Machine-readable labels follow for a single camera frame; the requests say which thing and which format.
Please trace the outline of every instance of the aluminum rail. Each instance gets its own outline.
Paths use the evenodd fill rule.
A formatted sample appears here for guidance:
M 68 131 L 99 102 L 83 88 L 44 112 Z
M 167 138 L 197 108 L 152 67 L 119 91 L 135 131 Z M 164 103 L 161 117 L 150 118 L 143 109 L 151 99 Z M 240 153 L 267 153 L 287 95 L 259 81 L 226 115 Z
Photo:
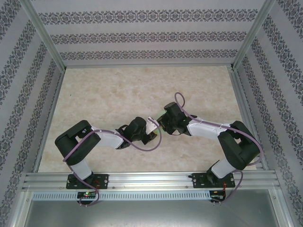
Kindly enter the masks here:
M 188 176 L 194 172 L 133 172 L 133 173 L 96 173 L 109 174 L 107 189 L 100 191 L 184 191 L 220 190 L 221 188 L 194 189 Z M 239 190 L 280 189 L 274 170 L 243 171 L 244 177 Z M 24 192 L 72 191 L 66 189 L 66 181 L 71 173 L 28 173 L 22 187 Z M 234 173 L 237 184 L 241 175 Z

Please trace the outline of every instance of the beige floor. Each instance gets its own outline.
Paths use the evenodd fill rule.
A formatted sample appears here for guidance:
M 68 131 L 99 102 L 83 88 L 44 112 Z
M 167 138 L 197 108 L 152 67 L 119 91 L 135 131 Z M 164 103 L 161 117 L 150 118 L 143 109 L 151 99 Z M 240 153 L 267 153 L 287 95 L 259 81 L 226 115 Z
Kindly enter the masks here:
M 136 116 L 158 118 L 176 91 L 185 96 L 185 109 L 191 114 L 213 122 L 241 120 L 223 66 L 67 69 L 39 171 L 69 172 L 54 141 L 80 120 L 117 129 Z M 145 148 L 157 142 L 158 138 Z M 95 147 L 86 159 L 95 172 L 140 172 L 207 170 L 223 157 L 221 146 L 212 140 L 164 134 L 153 152 Z

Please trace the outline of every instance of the black bracket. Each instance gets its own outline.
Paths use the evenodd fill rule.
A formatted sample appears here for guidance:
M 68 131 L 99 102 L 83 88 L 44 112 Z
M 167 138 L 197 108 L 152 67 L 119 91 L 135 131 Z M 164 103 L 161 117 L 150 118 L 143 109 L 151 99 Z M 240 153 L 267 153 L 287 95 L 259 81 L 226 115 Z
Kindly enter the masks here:
M 97 189 L 107 189 L 108 174 L 94 174 L 93 179 L 90 180 L 89 184 Z M 91 189 L 91 188 L 81 183 L 74 176 L 74 174 L 69 174 L 67 178 L 66 189 Z
M 214 183 L 209 181 L 207 174 L 208 173 L 193 173 L 188 177 L 192 178 L 194 188 L 223 188 L 224 184 L 226 188 L 234 188 L 236 186 L 232 173 L 227 174 L 222 179 L 218 178 Z

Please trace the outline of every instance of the gray metal surface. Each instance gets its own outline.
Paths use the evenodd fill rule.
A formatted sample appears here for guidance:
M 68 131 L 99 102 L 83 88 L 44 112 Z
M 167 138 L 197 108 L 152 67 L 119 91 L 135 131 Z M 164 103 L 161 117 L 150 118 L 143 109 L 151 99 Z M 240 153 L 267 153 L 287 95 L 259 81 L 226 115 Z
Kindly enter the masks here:
M 277 227 L 268 190 L 238 191 L 226 204 L 208 201 L 32 201 L 26 227 Z

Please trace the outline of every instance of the patterned wallpaper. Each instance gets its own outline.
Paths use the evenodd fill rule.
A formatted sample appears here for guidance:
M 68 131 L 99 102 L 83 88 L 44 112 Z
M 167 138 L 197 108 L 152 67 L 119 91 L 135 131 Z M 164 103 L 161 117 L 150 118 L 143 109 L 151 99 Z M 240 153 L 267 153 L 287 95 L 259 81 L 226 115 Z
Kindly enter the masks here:
M 238 68 L 267 162 L 303 226 L 303 1 L 277 0 Z
M 31 172 L 62 76 L 17 0 L 0 0 L 0 227 Z
M 263 0 L 33 0 L 67 66 L 232 63 Z

